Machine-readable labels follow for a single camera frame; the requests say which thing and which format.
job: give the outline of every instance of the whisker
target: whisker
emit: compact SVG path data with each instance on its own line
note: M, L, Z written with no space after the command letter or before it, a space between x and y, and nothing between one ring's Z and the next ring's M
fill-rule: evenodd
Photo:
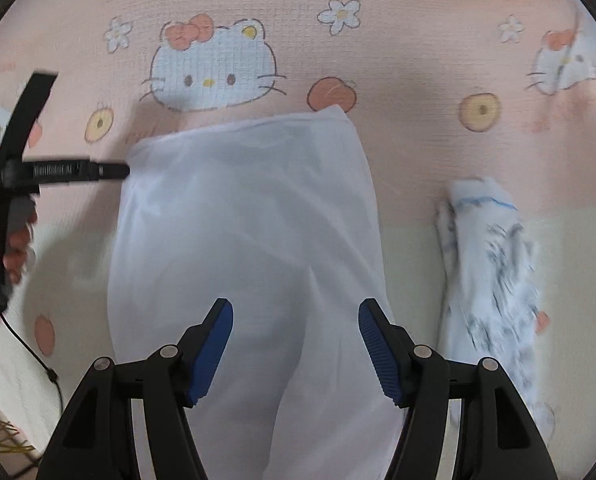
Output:
M138 99L138 102L140 102L143 99L145 99L149 94L153 94L153 92L151 90L149 90L145 95L143 95L140 99Z
M144 85L145 83L147 83L148 81L166 81L165 78L163 77L148 77L147 79L145 79L142 83L140 83L141 85Z
M269 88L270 90L275 90L276 92L280 92L282 95L287 95L287 92L281 90L280 88L276 88L275 86L259 86L258 88Z
M527 88L525 88L525 90L529 90L532 86L539 85L540 83L544 83L544 81L538 81L536 83L533 83L533 84L529 85Z

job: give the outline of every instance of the blue stripe on garment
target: blue stripe on garment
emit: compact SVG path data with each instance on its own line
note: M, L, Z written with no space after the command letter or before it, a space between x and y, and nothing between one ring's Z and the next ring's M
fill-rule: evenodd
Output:
M509 204L507 202L501 202L500 200L495 199L492 196L469 196L466 198L461 198L454 208L460 209L464 205L482 205L484 203L491 202L501 207L506 207L507 209L513 209L514 211L518 211L515 205Z

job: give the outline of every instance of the finger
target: finger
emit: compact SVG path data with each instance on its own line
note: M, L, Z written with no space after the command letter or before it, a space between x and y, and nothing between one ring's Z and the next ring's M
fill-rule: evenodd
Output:
M2 264L7 270L19 271L25 262L27 261L27 253L25 251L14 251L12 253L5 254L2 259Z
M22 274L20 272L16 272L15 270L9 271L9 281L14 285L17 285L22 280Z
M27 226L23 227L20 231L16 231L9 235L9 245L14 249L24 250L31 241L31 232Z

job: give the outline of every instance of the white fabric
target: white fabric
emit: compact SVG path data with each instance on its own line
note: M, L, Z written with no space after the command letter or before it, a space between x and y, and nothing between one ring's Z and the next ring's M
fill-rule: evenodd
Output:
M382 479L402 412L358 306L375 297L392 313L372 180L342 110L149 139L128 162L108 287L117 359L177 341L216 298L234 307L209 394L188 412L208 476Z
M476 364L495 357L531 408L536 399L534 339L538 295L534 244L511 197L493 179L458 180L439 207L447 276L439 349ZM459 420L453 403L452 419Z

